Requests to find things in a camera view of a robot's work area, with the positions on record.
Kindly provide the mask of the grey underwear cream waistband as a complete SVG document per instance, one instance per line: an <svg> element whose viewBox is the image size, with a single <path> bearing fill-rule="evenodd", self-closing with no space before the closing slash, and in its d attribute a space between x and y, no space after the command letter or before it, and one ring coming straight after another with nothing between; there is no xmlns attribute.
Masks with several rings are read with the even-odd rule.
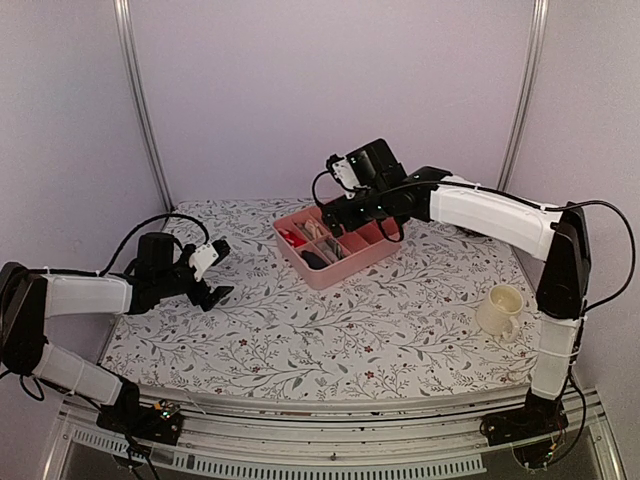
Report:
<svg viewBox="0 0 640 480"><path fill-rule="evenodd" d="M330 237L330 233L315 219L309 218L295 222L296 228L309 242L320 242Z"/></svg>

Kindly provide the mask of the pink divided organizer box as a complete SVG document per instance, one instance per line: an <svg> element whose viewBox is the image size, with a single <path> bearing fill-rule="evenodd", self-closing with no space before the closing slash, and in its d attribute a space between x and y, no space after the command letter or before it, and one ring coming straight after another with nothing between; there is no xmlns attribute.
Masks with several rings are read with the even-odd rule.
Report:
<svg viewBox="0 0 640 480"><path fill-rule="evenodd" d="M334 238L325 227L330 233L329 238L336 240L349 253L346 259L336 263L330 263L317 248L318 242L309 242L294 225L295 222L309 218L315 219L325 227L321 220L320 209L316 206L310 206L275 220L272 223L272 228L275 232L276 243L282 256L289 261L290 265L305 283L314 290L324 290L389 257L400 249L398 242L399 235L397 235L397 229L391 219L387 219L383 223L390 239L383 238L375 222L370 222L353 233L344 233L339 238ZM292 248L281 237L278 232L279 229L290 230L304 238L307 243L301 247ZM303 250L313 251L321 256L328 263L328 267L322 270L310 269L300 256Z"/></svg>

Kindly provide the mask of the grey boxer briefs lettered band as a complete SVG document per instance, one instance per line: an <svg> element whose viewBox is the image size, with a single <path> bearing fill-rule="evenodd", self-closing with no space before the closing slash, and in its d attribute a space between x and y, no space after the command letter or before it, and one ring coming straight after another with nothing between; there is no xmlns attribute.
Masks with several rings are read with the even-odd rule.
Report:
<svg viewBox="0 0 640 480"><path fill-rule="evenodd" d="M334 239L326 238L317 243L317 248L329 260L330 263L336 263L349 256L349 253Z"/></svg>

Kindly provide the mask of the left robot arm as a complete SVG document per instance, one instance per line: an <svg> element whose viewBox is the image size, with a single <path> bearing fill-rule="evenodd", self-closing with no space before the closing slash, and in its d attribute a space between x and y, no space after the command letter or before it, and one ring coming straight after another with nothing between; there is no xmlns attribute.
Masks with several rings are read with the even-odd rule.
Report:
<svg viewBox="0 0 640 480"><path fill-rule="evenodd" d="M229 253L224 239L180 245L171 234L147 233L122 273L58 273L8 262L1 270L1 363L11 374L110 406L111 419L126 433L141 433L149 415L131 398L138 393L136 385L52 344L45 322L61 316L141 315L181 295L208 312L231 290L211 288L204 275Z"/></svg>

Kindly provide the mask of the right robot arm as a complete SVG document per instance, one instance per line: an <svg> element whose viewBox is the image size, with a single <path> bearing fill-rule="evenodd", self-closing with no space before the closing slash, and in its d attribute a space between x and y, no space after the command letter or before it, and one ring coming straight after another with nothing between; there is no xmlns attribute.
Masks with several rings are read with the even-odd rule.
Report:
<svg viewBox="0 0 640 480"><path fill-rule="evenodd" d="M325 172L343 191L334 200L316 203L334 237L370 222L390 219L402 228L415 219L470 230L543 261L536 290L543 324L530 386L539 398L518 412L516 422L527 436L552 424L556 409L550 400L563 391L586 312L591 255L582 208L511 197L435 167L407 174L383 139L344 156L332 155Z"/></svg>

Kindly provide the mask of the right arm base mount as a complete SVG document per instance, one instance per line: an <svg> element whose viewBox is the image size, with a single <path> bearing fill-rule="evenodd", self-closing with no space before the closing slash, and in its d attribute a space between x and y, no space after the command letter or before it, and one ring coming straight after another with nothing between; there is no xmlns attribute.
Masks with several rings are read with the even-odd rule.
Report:
<svg viewBox="0 0 640 480"><path fill-rule="evenodd" d="M490 446L559 434L569 426L562 397L547 399L529 389L524 404L481 418L479 432Z"/></svg>

